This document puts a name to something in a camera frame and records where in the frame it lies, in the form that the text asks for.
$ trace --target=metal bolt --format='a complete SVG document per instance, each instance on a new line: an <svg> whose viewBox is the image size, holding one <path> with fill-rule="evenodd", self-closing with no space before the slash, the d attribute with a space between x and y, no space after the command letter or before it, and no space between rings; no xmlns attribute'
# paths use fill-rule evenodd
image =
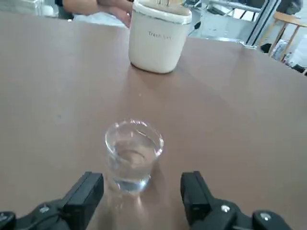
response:
<svg viewBox="0 0 307 230"><path fill-rule="evenodd" d="M6 220L8 217L4 215L4 213L0 214L0 222Z"/></svg>
<svg viewBox="0 0 307 230"><path fill-rule="evenodd" d="M41 213L45 213L45 212L48 212L48 211L49 211L49 208L48 208L46 205L44 205L43 207L41 207L41 208L39 209L39 211L40 211Z"/></svg>
<svg viewBox="0 0 307 230"><path fill-rule="evenodd" d="M264 219L264 220L269 220L269 219L271 219L271 216L270 216L268 213L266 213L266 212L261 212L261 213L260 213L260 216L261 216L261 218Z"/></svg>
<svg viewBox="0 0 307 230"><path fill-rule="evenodd" d="M222 210L223 212L228 212L228 211L230 210L230 207L228 207L227 205L222 205L222 206L221 206L221 210Z"/></svg>

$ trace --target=table surface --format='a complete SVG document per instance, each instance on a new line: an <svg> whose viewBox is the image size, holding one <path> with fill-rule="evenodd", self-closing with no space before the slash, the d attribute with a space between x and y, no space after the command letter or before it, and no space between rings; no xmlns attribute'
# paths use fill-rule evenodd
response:
<svg viewBox="0 0 307 230"><path fill-rule="evenodd" d="M299 26L302 26L302 27L307 27L306 23L300 21L299 19L297 19L293 15L275 12L274 15L273 15L273 18L277 19L279 21L283 21L283 22L286 22L286 23L293 24L293 25L299 25Z"/></svg>
<svg viewBox="0 0 307 230"><path fill-rule="evenodd" d="M89 229L187 230L180 175L250 215L306 226L307 79L237 43L189 38L167 75L128 59L129 31L0 12L0 208L24 215L105 172L104 133L151 123L165 151L139 197L107 189Z"/></svg>

